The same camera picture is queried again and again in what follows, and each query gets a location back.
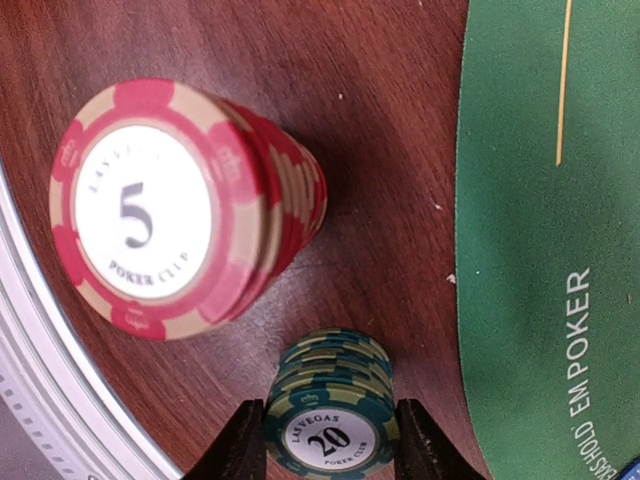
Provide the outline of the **green 20 chip stack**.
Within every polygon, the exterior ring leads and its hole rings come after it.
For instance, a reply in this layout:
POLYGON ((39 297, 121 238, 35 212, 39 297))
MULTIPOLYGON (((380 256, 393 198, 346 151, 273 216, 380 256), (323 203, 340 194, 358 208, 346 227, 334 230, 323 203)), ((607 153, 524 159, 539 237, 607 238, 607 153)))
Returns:
POLYGON ((392 364, 356 330, 329 327, 281 357, 266 401, 272 457, 308 479, 366 479, 389 464, 399 442, 392 364))

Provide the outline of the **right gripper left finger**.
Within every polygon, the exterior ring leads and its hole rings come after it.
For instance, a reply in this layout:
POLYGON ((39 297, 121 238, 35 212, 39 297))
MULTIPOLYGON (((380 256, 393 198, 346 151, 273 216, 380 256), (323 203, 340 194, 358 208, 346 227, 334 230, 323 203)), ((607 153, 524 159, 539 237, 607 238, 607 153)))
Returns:
POLYGON ((183 480, 264 480, 264 402, 243 401, 183 480))

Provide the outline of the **blue small blind button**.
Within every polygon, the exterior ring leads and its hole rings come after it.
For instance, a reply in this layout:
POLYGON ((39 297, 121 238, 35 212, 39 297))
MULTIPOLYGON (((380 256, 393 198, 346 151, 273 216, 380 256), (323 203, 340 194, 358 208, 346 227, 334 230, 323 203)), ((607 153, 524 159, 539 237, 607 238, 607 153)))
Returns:
POLYGON ((618 480, 640 480, 640 458, 637 457, 621 472, 618 480))

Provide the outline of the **red 5 chip stack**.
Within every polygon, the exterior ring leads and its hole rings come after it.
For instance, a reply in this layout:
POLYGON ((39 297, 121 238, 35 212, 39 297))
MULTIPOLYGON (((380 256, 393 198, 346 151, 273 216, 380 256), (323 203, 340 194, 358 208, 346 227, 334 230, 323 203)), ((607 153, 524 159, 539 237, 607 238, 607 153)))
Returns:
POLYGON ((73 286, 113 326, 159 341, 237 319, 314 238, 327 203, 319 163, 291 135, 160 78, 88 101, 49 187, 73 286))

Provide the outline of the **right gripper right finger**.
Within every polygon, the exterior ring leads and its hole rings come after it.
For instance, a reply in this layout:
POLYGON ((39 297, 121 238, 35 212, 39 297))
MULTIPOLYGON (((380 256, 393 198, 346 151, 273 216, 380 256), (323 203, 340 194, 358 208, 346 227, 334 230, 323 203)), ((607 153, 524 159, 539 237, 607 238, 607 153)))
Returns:
POLYGON ((417 399, 396 408, 400 439, 394 458, 398 480, 483 480, 417 399))

